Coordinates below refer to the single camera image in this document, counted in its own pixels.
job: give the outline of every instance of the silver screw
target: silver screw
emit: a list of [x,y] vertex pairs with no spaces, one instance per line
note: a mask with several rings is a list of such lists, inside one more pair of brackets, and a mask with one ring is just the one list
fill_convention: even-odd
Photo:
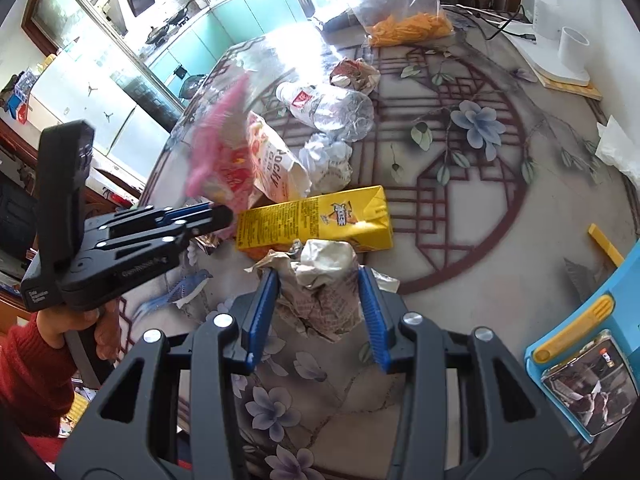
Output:
[[485,326],[481,326],[479,328],[476,328],[476,331],[474,332],[474,335],[480,340],[480,341],[491,341],[491,339],[494,338],[494,331],[491,330],[490,328],[487,328]]
[[147,330],[142,339],[145,340],[146,343],[155,343],[159,341],[162,337],[162,332],[160,332],[157,328],[152,328],[151,330]]
[[407,325],[420,325],[423,319],[424,318],[417,312],[407,312],[402,316],[402,321],[407,323]]
[[230,326],[234,322],[234,318],[230,314],[218,314],[213,318],[213,324],[220,328]]

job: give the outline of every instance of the red sweater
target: red sweater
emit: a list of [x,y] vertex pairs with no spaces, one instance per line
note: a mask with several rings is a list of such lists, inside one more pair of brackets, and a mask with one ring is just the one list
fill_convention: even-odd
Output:
[[[75,372],[66,346],[56,350],[44,342],[36,314],[26,326],[12,327],[0,348],[0,402],[45,462],[55,463],[66,441],[58,438],[58,430],[74,401]],[[182,461],[179,465],[190,468]]]

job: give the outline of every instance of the human hand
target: human hand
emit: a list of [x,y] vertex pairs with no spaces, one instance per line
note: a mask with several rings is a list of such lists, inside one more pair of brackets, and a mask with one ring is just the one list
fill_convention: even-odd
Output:
[[66,305],[58,305],[41,310],[36,318],[38,332],[52,348],[65,345],[64,334],[68,330],[84,330],[96,323],[95,352],[100,359],[115,359],[120,345],[120,323],[118,321],[118,300],[104,305],[104,315],[98,309],[77,312]]

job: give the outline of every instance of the person's arm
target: person's arm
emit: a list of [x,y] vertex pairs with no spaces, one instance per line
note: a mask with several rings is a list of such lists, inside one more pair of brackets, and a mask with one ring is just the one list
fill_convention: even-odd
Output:
[[[76,366],[65,345],[67,330],[94,324],[98,311],[66,306],[42,310],[25,327],[12,327],[0,349],[0,402],[24,434],[57,436],[60,417],[71,408]],[[120,342],[116,302],[106,305],[95,330],[97,354],[113,359]]]

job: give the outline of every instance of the pink plastic wrapper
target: pink plastic wrapper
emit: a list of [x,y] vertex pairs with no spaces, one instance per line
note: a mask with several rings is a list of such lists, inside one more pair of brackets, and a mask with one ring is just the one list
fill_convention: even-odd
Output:
[[[225,204],[235,214],[250,207],[254,166],[246,136],[248,76],[243,75],[194,125],[191,172],[185,192]],[[234,234],[236,223],[218,236]]]

